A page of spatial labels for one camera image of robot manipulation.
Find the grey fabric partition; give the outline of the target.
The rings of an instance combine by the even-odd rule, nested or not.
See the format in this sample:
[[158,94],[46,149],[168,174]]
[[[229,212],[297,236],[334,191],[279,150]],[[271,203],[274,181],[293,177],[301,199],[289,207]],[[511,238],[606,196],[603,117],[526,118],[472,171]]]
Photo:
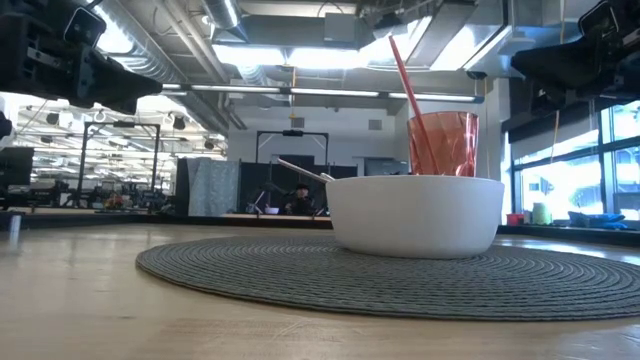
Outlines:
[[187,170],[189,216],[220,217],[237,210],[239,162],[191,158]]

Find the black window frame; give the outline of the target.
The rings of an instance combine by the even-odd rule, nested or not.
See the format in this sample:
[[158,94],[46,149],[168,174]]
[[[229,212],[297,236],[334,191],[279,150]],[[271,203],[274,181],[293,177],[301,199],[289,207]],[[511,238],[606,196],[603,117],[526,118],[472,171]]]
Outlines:
[[589,104],[504,129],[505,211],[640,225],[640,101]]

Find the person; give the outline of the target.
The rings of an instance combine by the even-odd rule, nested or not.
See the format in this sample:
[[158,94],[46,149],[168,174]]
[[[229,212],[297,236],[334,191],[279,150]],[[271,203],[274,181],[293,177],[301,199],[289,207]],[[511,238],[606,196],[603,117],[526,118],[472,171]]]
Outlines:
[[293,216],[312,216],[315,213],[314,201],[306,184],[298,184],[294,192],[286,198],[285,214]]

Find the white bowl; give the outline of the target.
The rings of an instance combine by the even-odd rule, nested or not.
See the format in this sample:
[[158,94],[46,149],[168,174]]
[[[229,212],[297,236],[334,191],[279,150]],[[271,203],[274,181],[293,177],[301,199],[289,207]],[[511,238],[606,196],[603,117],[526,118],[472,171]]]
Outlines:
[[453,259],[489,249],[505,186],[476,177],[388,175],[326,184],[336,240],[366,254]]

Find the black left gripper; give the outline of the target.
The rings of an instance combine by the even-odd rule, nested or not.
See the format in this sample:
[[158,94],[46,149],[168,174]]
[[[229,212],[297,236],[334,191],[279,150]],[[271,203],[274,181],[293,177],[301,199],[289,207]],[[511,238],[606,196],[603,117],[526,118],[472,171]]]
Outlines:
[[96,58],[95,47],[63,39],[71,12],[83,6],[96,14],[95,5],[96,0],[0,0],[0,91],[85,108],[96,103],[125,115],[137,113],[138,98],[160,93],[161,82],[102,54]]

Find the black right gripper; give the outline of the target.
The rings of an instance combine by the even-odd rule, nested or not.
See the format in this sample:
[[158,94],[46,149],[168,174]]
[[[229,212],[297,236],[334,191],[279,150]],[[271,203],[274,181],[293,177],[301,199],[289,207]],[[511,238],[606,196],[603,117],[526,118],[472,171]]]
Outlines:
[[640,0],[600,0],[596,36],[517,52],[511,66],[531,85],[530,112],[567,105],[567,91],[599,91],[616,100],[640,99]]

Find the yellow-green roll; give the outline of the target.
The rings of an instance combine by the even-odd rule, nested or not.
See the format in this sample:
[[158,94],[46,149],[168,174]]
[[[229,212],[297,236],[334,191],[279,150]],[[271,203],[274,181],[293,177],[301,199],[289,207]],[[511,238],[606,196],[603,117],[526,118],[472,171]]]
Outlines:
[[544,202],[534,202],[531,211],[531,223],[534,225],[550,225],[553,222],[548,205]]

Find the long ceiling light strip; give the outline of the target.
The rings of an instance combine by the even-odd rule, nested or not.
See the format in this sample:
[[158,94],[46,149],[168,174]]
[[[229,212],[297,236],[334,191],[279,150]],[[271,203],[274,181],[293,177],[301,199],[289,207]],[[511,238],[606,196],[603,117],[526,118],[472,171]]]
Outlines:
[[[273,86],[247,86],[247,85],[212,85],[212,84],[180,84],[165,83],[163,92],[219,92],[238,94],[260,95],[293,95],[293,96],[327,96],[327,97],[355,97],[382,100],[408,100],[409,96],[404,92],[387,92],[371,90],[346,90],[346,89],[320,89],[304,87],[273,87]],[[482,103],[484,96],[479,95],[453,95],[437,93],[414,93],[413,99],[417,101],[453,102],[453,103]]]

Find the blue cloth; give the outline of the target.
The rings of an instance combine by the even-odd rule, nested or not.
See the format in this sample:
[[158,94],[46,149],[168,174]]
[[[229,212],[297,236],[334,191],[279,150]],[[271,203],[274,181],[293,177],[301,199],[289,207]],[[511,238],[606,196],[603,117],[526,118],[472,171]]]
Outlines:
[[604,214],[584,214],[569,211],[569,222],[571,227],[596,228],[609,230],[627,229],[623,223],[624,215],[604,213]]

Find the orange translucent plastic cup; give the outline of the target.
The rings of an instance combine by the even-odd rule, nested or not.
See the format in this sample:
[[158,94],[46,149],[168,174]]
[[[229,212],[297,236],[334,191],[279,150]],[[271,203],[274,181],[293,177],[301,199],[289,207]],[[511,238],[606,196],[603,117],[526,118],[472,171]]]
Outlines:
[[479,117],[474,113],[425,113],[407,123],[411,173],[476,176]]

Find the silver metal fork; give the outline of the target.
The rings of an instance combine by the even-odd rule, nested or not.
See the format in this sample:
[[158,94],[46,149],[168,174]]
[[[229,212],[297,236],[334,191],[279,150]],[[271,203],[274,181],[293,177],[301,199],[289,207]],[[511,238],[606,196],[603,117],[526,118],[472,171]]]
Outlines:
[[277,162],[280,165],[282,165],[282,166],[284,166],[284,167],[286,167],[286,168],[288,168],[290,170],[293,170],[293,171],[295,171],[295,172],[297,172],[297,173],[299,173],[301,175],[304,175],[304,176],[306,176],[308,178],[314,179],[314,180],[319,181],[321,183],[327,183],[327,182],[334,181],[334,178],[331,177],[330,175],[326,174],[326,173],[316,174],[316,173],[313,173],[313,172],[311,172],[309,170],[306,170],[304,168],[296,166],[296,165],[294,165],[294,164],[292,164],[290,162],[287,162],[287,161],[285,161],[285,160],[283,160],[281,158],[278,158]]

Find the round grey woven placemat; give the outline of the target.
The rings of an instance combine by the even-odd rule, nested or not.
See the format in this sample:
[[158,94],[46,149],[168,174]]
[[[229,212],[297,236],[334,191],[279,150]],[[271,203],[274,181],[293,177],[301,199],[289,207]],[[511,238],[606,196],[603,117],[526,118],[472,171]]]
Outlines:
[[231,237],[159,245],[142,271],[230,298],[333,313],[481,321],[640,317],[640,266],[494,245],[461,259],[360,254],[330,236]]

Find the black robot station frame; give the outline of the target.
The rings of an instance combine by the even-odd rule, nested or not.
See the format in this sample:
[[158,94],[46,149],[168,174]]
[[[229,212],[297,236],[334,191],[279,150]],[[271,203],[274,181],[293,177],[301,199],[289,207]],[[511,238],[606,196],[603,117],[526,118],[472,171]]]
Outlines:
[[136,123],[136,122],[127,122],[124,120],[116,120],[116,121],[109,121],[109,122],[106,122],[106,121],[105,122],[97,122],[97,121],[85,122],[84,130],[82,133],[82,147],[81,147],[81,153],[80,153],[80,167],[79,167],[79,173],[78,173],[78,182],[77,182],[77,187],[75,191],[75,200],[73,202],[74,208],[80,208],[81,193],[83,189],[84,174],[85,174],[87,145],[90,137],[89,130],[92,126],[98,126],[100,129],[104,128],[105,126],[111,126],[114,128],[145,127],[145,128],[153,128],[155,130],[155,136],[153,137],[154,157],[153,157],[151,184],[150,184],[151,191],[155,191],[156,176],[157,176],[157,169],[158,169],[157,168],[158,155],[159,155],[159,148],[160,148],[160,135],[161,135],[161,126],[159,124],[144,124],[144,123]]
[[255,151],[254,151],[254,163],[259,163],[259,152],[260,152],[260,137],[264,134],[269,135],[281,135],[284,137],[304,137],[304,136],[321,136],[325,139],[324,145],[324,157],[325,157],[325,165],[330,165],[329,161],[329,148],[330,148],[330,134],[326,132],[305,132],[302,130],[282,130],[282,131],[271,131],[271,130],[258,130],[256,132],[255,137]]

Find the black partition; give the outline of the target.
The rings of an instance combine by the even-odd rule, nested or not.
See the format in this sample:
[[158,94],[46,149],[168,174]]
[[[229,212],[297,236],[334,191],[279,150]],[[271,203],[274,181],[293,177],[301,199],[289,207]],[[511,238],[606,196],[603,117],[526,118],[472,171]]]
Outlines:
[[270,207],[279,208],[283,213],[285,204],[294,199],[299,184],[309,188],[309,197],[316,212],[327,207],[325,185],[318,180],[288,169],[276,160],[268,163],[241,162],[236,212],[265,213]]

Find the silver ventilation duct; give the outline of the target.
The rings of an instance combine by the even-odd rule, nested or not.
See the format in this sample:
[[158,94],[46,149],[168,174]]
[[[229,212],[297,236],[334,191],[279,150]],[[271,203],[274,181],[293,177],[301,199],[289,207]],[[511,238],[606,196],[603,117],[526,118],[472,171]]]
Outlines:
[[236,0],[201,0],[209,20],[218,29],[235,28],[241,23],[241,9]]

